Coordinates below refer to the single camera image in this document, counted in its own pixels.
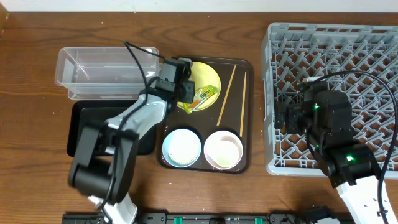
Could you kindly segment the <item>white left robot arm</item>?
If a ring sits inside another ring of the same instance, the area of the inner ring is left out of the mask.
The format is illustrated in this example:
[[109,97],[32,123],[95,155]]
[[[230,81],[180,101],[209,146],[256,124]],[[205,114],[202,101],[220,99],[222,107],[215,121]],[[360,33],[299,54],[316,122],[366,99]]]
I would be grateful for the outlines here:
[[134,223],[137,207],[129,196],[139,141],[161,123],[177,102],[192,102],[192,63],[180,58],[164,63],[158,77],[144,82],[135,103],[103,124],[81,131],[68,184],[94,202],[106,223]]

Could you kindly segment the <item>white cup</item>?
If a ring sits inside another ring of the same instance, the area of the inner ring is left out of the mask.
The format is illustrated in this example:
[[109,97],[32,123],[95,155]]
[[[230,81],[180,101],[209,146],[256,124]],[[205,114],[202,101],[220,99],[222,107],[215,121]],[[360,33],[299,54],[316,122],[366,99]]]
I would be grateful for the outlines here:
[[230,169],[240,160],[238,147],[230,141],[211,142],[206,146],[210,164],[219,169]]

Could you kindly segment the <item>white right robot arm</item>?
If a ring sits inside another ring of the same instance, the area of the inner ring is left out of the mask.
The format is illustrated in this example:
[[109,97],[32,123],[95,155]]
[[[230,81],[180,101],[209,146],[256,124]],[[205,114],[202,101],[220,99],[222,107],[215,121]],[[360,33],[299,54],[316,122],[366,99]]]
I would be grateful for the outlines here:
[[397,223],[370,148],[355,140],[352,106],[340,91],[307,91],[300,105],[278,103],[275,128],[303,134],[318,168],[327,176],[355,223]]

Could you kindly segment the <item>light blue bowl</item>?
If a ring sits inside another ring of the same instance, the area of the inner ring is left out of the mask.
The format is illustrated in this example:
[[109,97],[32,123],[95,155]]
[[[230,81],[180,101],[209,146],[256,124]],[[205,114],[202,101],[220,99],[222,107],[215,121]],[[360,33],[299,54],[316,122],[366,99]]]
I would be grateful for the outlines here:
[[190,163],[190,164],[187,165],[187,166],[180,166],[180,165],[174,163],[174,162],[169,158],[169,155],[168,155],[168,152],[169,152],[169,144],[170,144],[170,134],[171,134],[171,133],[169,133],[169,134],[165,137],[165,139],[164,139],[164,141],[163,141],[163,143],[162,143],[162,155],[163,155],[164,159],[165,159],[171,166],[174,166],[174,167],[177,167],[177,168],[189,167],[190,165],[192,165],[193,163],[195,163],[195,162],[197,161],[197,159],[199,158],[199,156],[200,156],[200,154],[201,154],[202,146],[201,146],[200,138],[199,138],[198,135],[196,134],[197,137],[198,137],[198,140],[200,141],[200,149],[198,150],[198,156],[197,156],[197,158],[196,158],[192,163]]

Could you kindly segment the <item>white rice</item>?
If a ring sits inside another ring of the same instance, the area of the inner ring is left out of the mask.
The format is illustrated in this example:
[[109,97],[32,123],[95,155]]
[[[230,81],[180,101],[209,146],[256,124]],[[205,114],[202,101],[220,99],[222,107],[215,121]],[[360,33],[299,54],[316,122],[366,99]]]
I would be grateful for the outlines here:
[[178,129],[170,134],[169,158],[180,166],[187,166],[198,156],[200,141],[197,135],[188,129]]

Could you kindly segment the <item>green snack wrapper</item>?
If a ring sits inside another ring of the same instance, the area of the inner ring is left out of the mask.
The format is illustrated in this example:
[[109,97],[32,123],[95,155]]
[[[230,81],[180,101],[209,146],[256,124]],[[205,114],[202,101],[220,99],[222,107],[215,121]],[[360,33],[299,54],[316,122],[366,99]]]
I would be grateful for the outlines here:
[[192,103],[183,103],[183,108],[187,114],[207,109],[217,100],[219,94],[217,87],[213,85],[204,86],[195,92]]

